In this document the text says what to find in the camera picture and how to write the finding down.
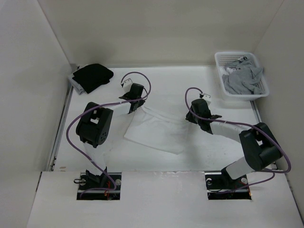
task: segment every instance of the white table surface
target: white table surface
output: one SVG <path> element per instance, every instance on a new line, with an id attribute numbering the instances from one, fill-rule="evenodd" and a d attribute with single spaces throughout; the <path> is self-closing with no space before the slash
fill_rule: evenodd
<path id="1" fill-rule="evenodd" d="M 252 173 L 249 182 L 269 177 Z M 79 172 L 43 172 L 28 228 L 302 228 L 284 175 L 252 200 L 208 200 L 203 172 L 123 172 L 120 200 L 76 200 Z"/>
<path id="2" fill-rule="evenodd" d="M 175 66 L 145 68 L 113 68 L 111 82 L 102 85 L 90 94 L 72 94 L 65 121 L 64 131 L 58 149 L 55 171 L 90 171 L 98 173 L 95 167 L 67 142 L 65 132 L 71 121 L 82 113 L 88 102 L 97 104 L 116 101 L 124 94 L 120 86 L 121 78 L 128 72 L 139 71 L 148 76 L 152 92 L 145 105 L 176 116 L 185 117 L 188 112 L 184 94 L 191 86 L 199 87 L 211 95 L 212 114 L 223 119 L 256 124 L 257 119 L 250 102 L 227 103 L 221 99 L 218 77 L 212 66 Z M 148 88 L 148 83 L 140 75 L 130 75 L 135 83 Z M 197 99 L 198 92 L 189 92 L 189 103 Z M 114 118 L 106 142 L 100 146 L 105 152 L 109 172 L 121 171 L 208 171 L 223 167 L 243 156 L 241 145 L 222 136 L 203 132 L 191 124 L 186 152 L 175 155 L 148 148 L 124 139 L 124 134 L 132 121 L 133 114 Z M 83 149 L 83 144 L 75 133 L 77 123 L 71 128 L 72 142 Z"/>

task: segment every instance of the black cloth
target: black cloth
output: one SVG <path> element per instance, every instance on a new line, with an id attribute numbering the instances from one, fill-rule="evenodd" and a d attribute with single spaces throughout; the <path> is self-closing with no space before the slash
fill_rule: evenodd
<path id="1" fill-rule="evenodd" d="M 87 94 L 110 82 L 114 73 L 108 68 L 96 64 L 87 65 L 73 73 L 73 80 L 79 83 Z"/>

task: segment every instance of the white connector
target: white connector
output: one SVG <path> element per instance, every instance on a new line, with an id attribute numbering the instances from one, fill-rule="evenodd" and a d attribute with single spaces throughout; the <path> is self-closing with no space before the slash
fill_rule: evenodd
<path id="1" fill-rule="evenodd" d="M 130 91 L 132 84 L 133 84 L 133 82 L 130 78 L 123 81 L 123 83 L 121 85 L 122 85 L 125 93 L 128 93 Z"/>
<path id="2" fill-rule="evenodd" d="M 202 99 L 204 99 L 204 100 L 207 102 L 208 105 L 211 104 L 211 96 L 210 96 L 210 95 L 205 94 L 205 93 L 201 93 L 201 94 L 200 94 L 200 97 L 201 97 Z"/>

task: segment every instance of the rectangular opening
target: rectangular opening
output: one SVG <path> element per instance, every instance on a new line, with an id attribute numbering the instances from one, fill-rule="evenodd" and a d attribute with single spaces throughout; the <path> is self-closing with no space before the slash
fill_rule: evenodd
<path id="1" fill-rule="evenodd" d="M 247 176 L 244 175 L 231 182 L 223 181 L 223 176 L 220 171 L 205 173 L 207 197 L 209 200 L 250 200 L 251 193 L 249 188 L 243 188 L 236 191 L 234 189 L 240 188 L 246 183 Z"/>
<path id="2" fill-rule="evenodd" d="M 99 189 L 114 188 L 113 183 L 105 175 L 93 175 L 89 171 L 86 171 L 86 173 L 82 173 L 79 179 L 74 180 L 74 183 L 78 183 L 77 200 L 120 200 L 122 174 L 108 174 L 113 178 L 116 183 L 115 190 Z"/>

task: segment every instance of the white plastic basket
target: white plastic basket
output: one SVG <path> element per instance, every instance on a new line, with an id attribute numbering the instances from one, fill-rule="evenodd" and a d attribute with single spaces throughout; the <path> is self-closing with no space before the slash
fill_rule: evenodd
<path id="1" fill-rule="evenodd" d="M 259 87 L 261 90 L 263 90 L 263 94 L 260 95 L 235 95 L 231 94 L 228 91 L 226 91 L 224 87 L 223 82 L 223 74 L 225 73 L 224 66 L 227 63 L 233 62 L 241 57 L 248 57 L 252 60 L 253 64 L 256 67 L 260 67 L 260 64 L 257 60 L 257 58 L 250 52 L 241 52 L 241 51 L 225 51 L 225 52 L 217 52 L 215 57 L 215 62 L 217 64 L 217 70 L 218 70 L 218 76 L 220 80 L 220 85 L 222 88 L 222 96 L 225 100 L 231 100 L 231 101 L 253 101 L 255 99 L 258 99 L 260 97 L 268 96 L 269 95 L 269 88 L 266 83 L 266 80 L 264 78 L 264 75 L 262 75 L 261 81 L 258 83 L 257 87 Z"/>

